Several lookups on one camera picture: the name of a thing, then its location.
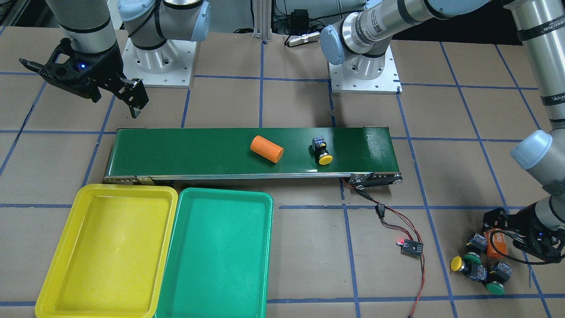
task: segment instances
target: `conveyor belt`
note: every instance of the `conveyor belt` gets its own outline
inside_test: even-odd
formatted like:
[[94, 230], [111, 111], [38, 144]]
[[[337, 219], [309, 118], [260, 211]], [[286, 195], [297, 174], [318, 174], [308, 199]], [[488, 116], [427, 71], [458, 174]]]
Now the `conveyor belt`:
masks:
[[[250, 150], [257, 135], [284, 148], [279, 163]], [[321, 166], [314, 159], [311, 142], [316, 136], [324, 136], [328, 143], [327, 150], [334, 157], [329, 165]], [[364, 186], [402, 179], [387, 127], [120, 129], [105, 181], [152, 184], [352, 175]]]

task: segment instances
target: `light blue joint cap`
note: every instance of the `light blue joint cap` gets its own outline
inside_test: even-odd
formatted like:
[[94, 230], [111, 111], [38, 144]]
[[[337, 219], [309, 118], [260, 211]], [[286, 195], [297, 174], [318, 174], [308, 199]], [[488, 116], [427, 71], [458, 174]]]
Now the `light blue joint cap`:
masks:
[[376, 5], [378, 5], [379, 3], [381, 3], [383, 0], [369, 0], [367, 1], [367, 3], [365, 3], [365, 10], [366, 9], [370, 9]]
[[328, 62], [333, 65], [340, 65], [345, 62], [345, 52], [343, 45], [341, 45], [340, 34], [333, 25], [330, 24], [321, 31], [320, 45]]
[[155, 5], [155, 0], [120, 0], [118, 12], [123, 22], [128, 22], [146, 14]]
[[511, 152], [510, 155], [524, 170], [529, 170], [540, 163], [545, 157], [553, 137], [546, 134], [541, 130], [536, 130], [533, 134], [529, 135], [521, 143], [519, 143]]
[[488, 2], [490, 0], [428, 0], [436, 11], [446, 16], [473, 12]]
[[210, 30], [210, 3], [204, 1], [196, 19], [194, 32], [192, 33], [193, 42], [202, 42], [208, 37], [208, 30]]

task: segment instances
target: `red wire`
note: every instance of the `red wire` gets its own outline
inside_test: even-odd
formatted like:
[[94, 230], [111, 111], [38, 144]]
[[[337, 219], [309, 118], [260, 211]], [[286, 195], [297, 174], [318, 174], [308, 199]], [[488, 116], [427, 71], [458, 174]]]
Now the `red wire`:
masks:
[[[343, 178], [341, 179], [342, 183], [344, 183], [345, 185], [347, 185], [348, 187], [350, 187], [353, 191], [357, 192], [357, 189], [355, 189], [352, 185], [350, 185], [349, 183], [347, 183], [347, 181], [345, 181]], [[380, 202], [376, 201], [376, 200], [371, 200], [372, 202], [374, 202], [375, 204], [381, 204]], [[424, 243], [420, 233], [418, 232], [418, 230], [416, 230], [416, 226], [414, 226], [414, 224], [412, 223], [412, 221], [410, 221], [410, 219], [408, 217], [406, 217], [404, 214], [400, 213], [399, 211], [396, 211], [393, 208], [389, 208], [385, 205], [385, 209], [393, 212], [394, 214], [396, 214], [404, 223], [406, 223], [406, 225], [412, 230], [414, 231], [414, 233], [416, 233], [416, 237], [418, 238], [418, 240], [420, 241], [420, 243]], [[408, 233], [404, 228], [402, 228], [401, 226], [398, 226], [398, 228], [394, 228], [394, 225], [390, 225], [386, 222], [384, 222], [383, 219], [381, 219], [381, 223], [383, 226], [388, 227], [390, 229], [396, 229], [399, 231], [404, 232], [410, 239], [412, 239], [412, 236], [410, 235], [410, 233]], [[416, 300], [414, 301], [414, 305], [412, 305], [412, 310], [410, 311], [410, 317], [412, 317], [414, 315], [414, 312], [416, 311], [416, 306], [418, 305], [418, 302], [420, 301], [420, 297], [422, 295], [422, 291], [424, 290], [424, 284], [425, 284], [425, 257], [424, 254], [422, 254], [422, 256], [420, 257], [420, 264], [421, 264], [421, 281], [420, 281], [420, 290], [418, 291], [418, 294], [416, 296]]]

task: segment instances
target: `plastic tray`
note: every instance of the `plastic tray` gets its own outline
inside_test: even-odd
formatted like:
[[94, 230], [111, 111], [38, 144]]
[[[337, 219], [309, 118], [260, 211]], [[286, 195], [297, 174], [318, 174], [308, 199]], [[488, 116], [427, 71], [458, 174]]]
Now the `plastic tray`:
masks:
[[168, 187], [82, 188], [37, 300], [37, 317], [152, 317], [177, 200]]
[[155, 317], [265, 317], [272, 214], [266, 193], [184, 190]]

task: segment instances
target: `orange cylinder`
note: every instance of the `orange cylinder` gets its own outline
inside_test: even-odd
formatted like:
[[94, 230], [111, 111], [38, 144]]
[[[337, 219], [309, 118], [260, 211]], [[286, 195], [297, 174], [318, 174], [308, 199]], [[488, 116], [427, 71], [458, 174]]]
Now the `orange cylinder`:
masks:
[[[494, 259], [501, 259], [504, 256], [500, 255], [499, 253], [497, 253], [497, 251], [495, 251], [492, 247], [492, 245], [490, 245], [490, 233], [492, 233], [492, 231], [496, 231], [498, 229], [490, 229], [488, 231], [485, 232], [485, 237], [486, 237], [486, 242], [487, 242], [487, 246], [486, 246], [486, 255], [488, 257], [494, 258]], [[493, 237], [493, 242], [494, 245], [496, 246], [496, 248], [501, 251], [504, 254], [508, 254], [508, 250], [506, 248], [506, 237], [504, 236], [504, 234], [502, 233], [495, 233], [494, 237]]]
[[251, 150], [254, 153], [267, 158], [274, 163], [277, 163], [279, 160], [281, 160], [284, 152], [284, 149], [281, 146], [261, 136], [256, 136], [255, 138], [253, 138], [253, 141], [251, 142]]

